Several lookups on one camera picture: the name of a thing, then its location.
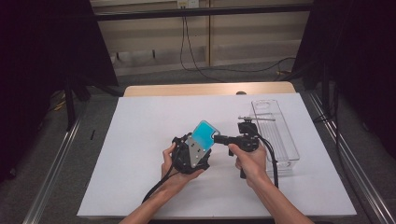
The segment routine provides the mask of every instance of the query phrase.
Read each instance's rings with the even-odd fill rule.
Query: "black horizontal bar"
[[[171,17],[310,11],[312,6],[313,4],[277,5],[265,7],[201,7],[136,12],[97,13],[94,15],[94,17],[97,21],[120,21]]]

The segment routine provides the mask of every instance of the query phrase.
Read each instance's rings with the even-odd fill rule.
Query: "clear acrylic tray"
[[[277,170],[287,172],[300,159],[288,125],[276,100],[251,102],[250,116],[255,118],[260,135],[267,139],[275,152]],[[267,153],[267,171],[272,171],[271,156]]]

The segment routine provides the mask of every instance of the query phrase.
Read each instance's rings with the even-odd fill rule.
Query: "hand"
[[[169,168],[172,165],[171,154],[174,151],[176,144],[173,143],[168,149],[163,151],[163,165],[162,165],[162,177],[166,175]],[[175,168],[172,169],[168,180],[166,180],[160,189],[168,191],[172,196],[178,194],[191,180],[198,177],[204,170],[198,170],[190,175],[184,175],[179,173]]]
[[[264,177],[264,179],[267,181],[271,181],[266,173],[267,151],[262,146],[262,144],[260,144],[259,147],[252,152],[246,152],[235,144],[228,145],[228,148],[237,157],[235,166],[239,170],[244,170],[247,176],[247,184],[251,188],[254,187],[259,176]]]

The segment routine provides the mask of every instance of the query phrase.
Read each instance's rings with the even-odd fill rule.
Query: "person's left hand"
[[[172,165],[171,154],[176,147],[176,143],[173,143],[168,149],[163,151],[163,165],[162,165],[162,177],[166,175],[169,168]],[[198,170],[190,175],[184,175],[179,173],[175,168],[172,169],[169,176],[171,176],[168,180],[166,180],[161,189],[168,191],[168,193],[172,194],[172,196],[178,194],[191,180],[195,179],[203,173],[204,170]]]

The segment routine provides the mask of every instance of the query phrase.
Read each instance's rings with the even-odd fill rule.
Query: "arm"
[[[175,143],[163,151],[162,177],[166,174],[172,164],[171,153],[175,149]],[[177,195],[191,180],[203,173],[204,170],[198,170],[191,175],[179,174],[173,170],[171,177],[163,183],[144,203],[137,207],[121,224],[148,223],[155,213],[166,204],[171,198]]]
[[[275,187],[265,171],[266,151],[260,145],[253,152],[246,152],[235,144],[228,145],[237,156],[236,167],[244,169],[247,184],[254,190],[262,204],[268,209],[278,224],[282,223],[313,223]]]

